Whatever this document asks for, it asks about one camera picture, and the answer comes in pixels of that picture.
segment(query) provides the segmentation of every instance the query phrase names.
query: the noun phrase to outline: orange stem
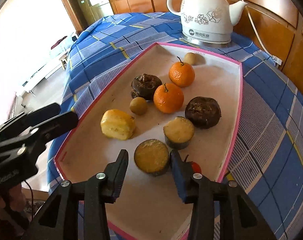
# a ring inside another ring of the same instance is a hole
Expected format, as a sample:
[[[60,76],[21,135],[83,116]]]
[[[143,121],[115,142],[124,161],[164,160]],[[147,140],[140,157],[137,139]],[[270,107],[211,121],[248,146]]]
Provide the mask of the orange stem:
[[[168,90],[167,87],[166,87],[166,83],[164,83],[163,85],[164,85],[164,87],[165,87],[165,92],[168,92],[169,90]]]
[[[177,56],[177,58],[179,59],[179,61],[180,61],[181,65],[183,66],[183,65],[184,65],[184,63],[181,61],[180,57],[178,57],[178,56]]]

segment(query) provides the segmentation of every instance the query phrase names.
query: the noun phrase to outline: power cord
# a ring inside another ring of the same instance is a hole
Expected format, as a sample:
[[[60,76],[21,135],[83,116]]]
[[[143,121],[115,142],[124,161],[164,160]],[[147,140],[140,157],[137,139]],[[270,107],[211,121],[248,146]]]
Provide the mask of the power cord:
[[[34,193],[32,192],[31,186],[27,181],[24,182],[28,185],[30,192],[31,192],[31,221],[34,219]]]
[[[261,39],[260,39],[260,37],[259,37],[259,34],[258,34],[257,30],[256,30],[256,27],[255,27],[255,25],[254,25],[254,23],[253,23],[253,19],[252,19],[251,15],[250,15],[250,12],[249,12],[247,6],[246,6],[246,11],[247,11],[249,20],[250,20],[250,22],[251,22],[251,24],[252,24],[252,26],[253,26],[253,30],[255,31],[255,34],[256,34],[256,36],[257,36],[257,39],[258,39],[260,45],[262,46],[263,50],[264,50],[269,56],[271,56],[271,58],[272,58],[278,65],[281,65],[281,64],[283,63],[283,61],[282,61],[280,58],[276,57],[275,55],[270,54],[270,53],[268,52],[268,50],[265,48],[264,44],[262,44],[262,41],[261,41]]]

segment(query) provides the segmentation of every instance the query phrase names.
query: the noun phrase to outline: yellow flesh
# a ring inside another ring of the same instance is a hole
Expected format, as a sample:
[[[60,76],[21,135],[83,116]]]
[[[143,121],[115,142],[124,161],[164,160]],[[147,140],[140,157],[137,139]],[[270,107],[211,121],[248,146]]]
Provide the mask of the yellow flesh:
[[[167,146],[155,139],[144,141],[136,148],[134,159],[139,169],[144,172],[161,171],[169,159]]]
[[[136,128],[134,118],[118,109],[106,111],[100,126],[104,135],[119,140],[128,140]]]
[[[195,128],[188,119],[177,116],[164,126],[164,134],[174,143],[184,143],[194,136]]]

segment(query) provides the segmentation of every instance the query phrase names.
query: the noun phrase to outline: orange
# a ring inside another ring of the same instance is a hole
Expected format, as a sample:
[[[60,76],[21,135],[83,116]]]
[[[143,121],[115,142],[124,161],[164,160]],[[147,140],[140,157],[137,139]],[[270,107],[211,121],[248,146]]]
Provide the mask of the orange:
[[[164,83],[154,93],[154,104],[163,113],[174,113],[182,107],[183,103],[184,93],[175,84]]]
[[[191,85],[195,79],[195,72],[192,66],[181,60],[171,66],[168,75],[170,80],[179,87],[187,87]]]

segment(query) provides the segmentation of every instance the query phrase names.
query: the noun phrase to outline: blue plaid tablecloth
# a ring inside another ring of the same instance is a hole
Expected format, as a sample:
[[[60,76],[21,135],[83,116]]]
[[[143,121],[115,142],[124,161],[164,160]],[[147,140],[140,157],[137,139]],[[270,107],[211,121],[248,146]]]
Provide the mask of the blue plaid tablecloth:
[[[83,31],[68,55],[62,112],[81,116],[104,87],[154,42],[188,44],[180,18],[171,13],[126,13],[100,19]],[[243,63],[240,125],[224,181],[234,179],[265,217],[277,239],[292,239],[303,226],[303,95],[253,42],[236,33],[226,49],[203,48]],[[53,158],[67,134],[55,139],[48,156],[50,192],[61,182]],[[79,219],[82,221],[82,207]],[[215,239],[219,239],[219,214]],[[79,239],[83,230],[79,223]],[[121,239],[112,230],[111,239]]]

